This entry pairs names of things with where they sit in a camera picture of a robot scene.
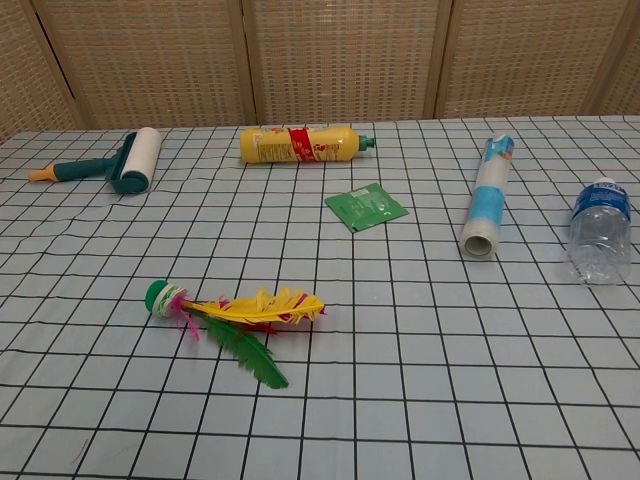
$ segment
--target feather shuttlecock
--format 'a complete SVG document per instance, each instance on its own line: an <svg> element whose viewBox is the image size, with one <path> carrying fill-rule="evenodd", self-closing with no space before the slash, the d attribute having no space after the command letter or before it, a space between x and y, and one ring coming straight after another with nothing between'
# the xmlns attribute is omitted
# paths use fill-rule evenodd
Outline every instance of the feather shuttlecock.
<svg viewBox="0 0 640 480"><path fill-rule="evenodd" d="M271 388L284 388L289 383L273 361L271 352L246 330L257 327L270 332L266 322L297 324L324 313L324 304L318 298L304 292L292 296L288 289L276 296L260 290L255 298L206 303L187 300L186 296L184 288L156 280L147 290L145 306L158 317L181 315L196 340L199 333L193 316L203 319L209 335L231 352L241 366Z"/></svg>

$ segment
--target yellow feather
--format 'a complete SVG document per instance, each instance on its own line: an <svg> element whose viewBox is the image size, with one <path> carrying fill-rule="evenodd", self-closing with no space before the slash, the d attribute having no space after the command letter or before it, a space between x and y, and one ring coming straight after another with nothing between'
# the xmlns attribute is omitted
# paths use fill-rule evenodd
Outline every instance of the yellow feather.
<svg viewBox="0 0 640 480"><path fill-rule="evenodd" d="M237 323L284 322L297 324L313 320L324 310L324 303L316 296L297 290L292 296L288 288L277 295L260 289L254 298L236 298L216 302L192 303L190 308L211 317Z"/></svg>

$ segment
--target bottle cap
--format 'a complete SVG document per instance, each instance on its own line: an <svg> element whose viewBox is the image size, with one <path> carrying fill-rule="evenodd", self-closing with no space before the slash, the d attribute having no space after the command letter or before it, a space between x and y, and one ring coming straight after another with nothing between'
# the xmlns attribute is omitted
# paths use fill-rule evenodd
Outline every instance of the bottle cap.
<svg viewBox="0 0 640 480"><path fill-rule="evenodd" d="M361 152L366 150L368 147L373 148L376 146L376 139L374 137L367 138L366 135L360 135L359 138L360 138L360 146L358 150Z"/></svg>

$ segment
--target green base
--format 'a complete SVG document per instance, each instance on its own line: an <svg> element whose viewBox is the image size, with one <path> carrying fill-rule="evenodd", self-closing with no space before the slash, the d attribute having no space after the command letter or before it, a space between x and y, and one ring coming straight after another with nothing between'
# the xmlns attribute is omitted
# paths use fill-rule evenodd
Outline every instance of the green base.
<svg viewBox="0 0 640 480"><path fill-rule="evenodd" d="M147 307L149 312L153 311L153 304L160 295L160 292L164 287L169 285L165 280L156 280L147 289L147 294L144 297L144 306Z"/></svg>

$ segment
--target red label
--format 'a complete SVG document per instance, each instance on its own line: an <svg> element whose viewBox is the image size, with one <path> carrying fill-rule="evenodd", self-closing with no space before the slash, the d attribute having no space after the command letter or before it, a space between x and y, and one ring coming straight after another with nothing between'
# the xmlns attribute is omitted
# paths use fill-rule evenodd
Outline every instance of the red label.
<svg viewBox="0 0 640 480"><path fill-rule="evenodd" d="M311 140L309 140L309 132L306 128L290 128L289 137L291 137L291 146L296 155L300 157L302 162L317 162L311 148Z"/></svg>

